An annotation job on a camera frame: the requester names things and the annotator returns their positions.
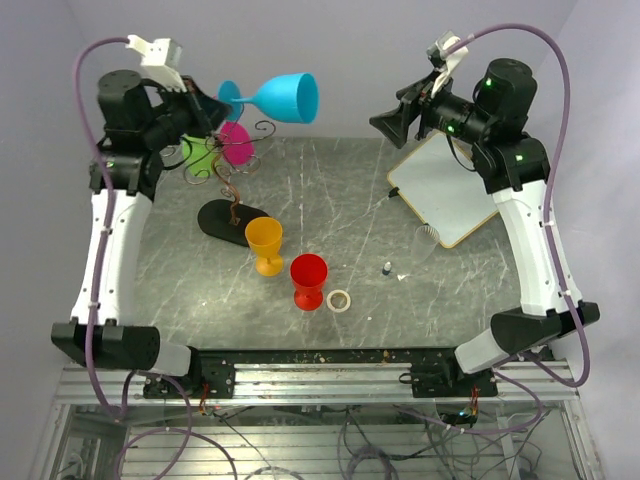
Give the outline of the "pink plastic wine glass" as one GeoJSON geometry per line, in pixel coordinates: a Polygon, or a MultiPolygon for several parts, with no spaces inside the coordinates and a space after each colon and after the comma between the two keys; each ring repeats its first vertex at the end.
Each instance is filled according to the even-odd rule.
{"type": "Polygon", "coordinates": [[[254,155],[248,131],[237,122],[225,122],[217,135],[225,160],[234,167],[246,165],[254,155]]]}

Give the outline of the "blue plastic wine glass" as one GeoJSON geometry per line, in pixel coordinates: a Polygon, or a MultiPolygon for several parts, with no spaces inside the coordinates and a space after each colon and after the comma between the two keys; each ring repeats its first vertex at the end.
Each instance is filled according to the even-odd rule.
{"type": "Polygon", "coordinates": [[[217,99],[232,106],[228,117],[232,122],[240,118],[244,105],[252,105],[277,122],[311,124],[318,112],[319,89],[315,77],[304,72],[273,77],[249,97],[235,82],[227,80],[220,84],[217,99]]]}

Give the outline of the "green plastic wine glass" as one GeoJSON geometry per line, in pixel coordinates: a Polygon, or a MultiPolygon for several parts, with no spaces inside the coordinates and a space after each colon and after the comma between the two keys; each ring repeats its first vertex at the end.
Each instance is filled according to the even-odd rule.
{"type": "Polygon", "coordinates": [[[189,185],[201,185],[212,175],[214,147],[209,138],[185,136],[182,139],[183,179],[189,185]]]}

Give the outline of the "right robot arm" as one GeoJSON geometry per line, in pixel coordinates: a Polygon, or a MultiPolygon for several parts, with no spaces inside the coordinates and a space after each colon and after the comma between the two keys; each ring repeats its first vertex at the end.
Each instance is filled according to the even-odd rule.
{"type": "Polygon", "coordinates": [[[438,73],[397,91],[398,106],[370,118],[371,126],[395,147],[404,146],[413,122],[419,138],[438,131],[471,147],[471,163],[504,222],[520,284],[518,307],[496,313],[489,328],[459,345],[456,361],[440,373],[450,394],[465,394],[476,372],[498,365],[600,318],[599,306],[583,300],[566,265],[545,195],[551,165],[543,144],[524,126],[537,92],[526,64],[509,58],[491,61],[472,99],[452,93],[453,82],[436,86],[438,73]]]}

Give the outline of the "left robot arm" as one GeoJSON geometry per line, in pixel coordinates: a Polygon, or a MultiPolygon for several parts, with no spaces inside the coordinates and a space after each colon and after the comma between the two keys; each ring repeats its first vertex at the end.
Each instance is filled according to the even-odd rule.
{"type": "Polygon", "coordinates": [[[81,289],[70,319],[52,343],[84,367],[168,376],[182,397],[203,387],[194,349],[162,340],[135,318],[134,283],[144,225],[165,168],[162,150],[185,136],[215,131],[230,106],[206,95],[192,77],[172,90],[132,70],[98,82],[104,136],[90,165],[92,229],[81,289]]]}

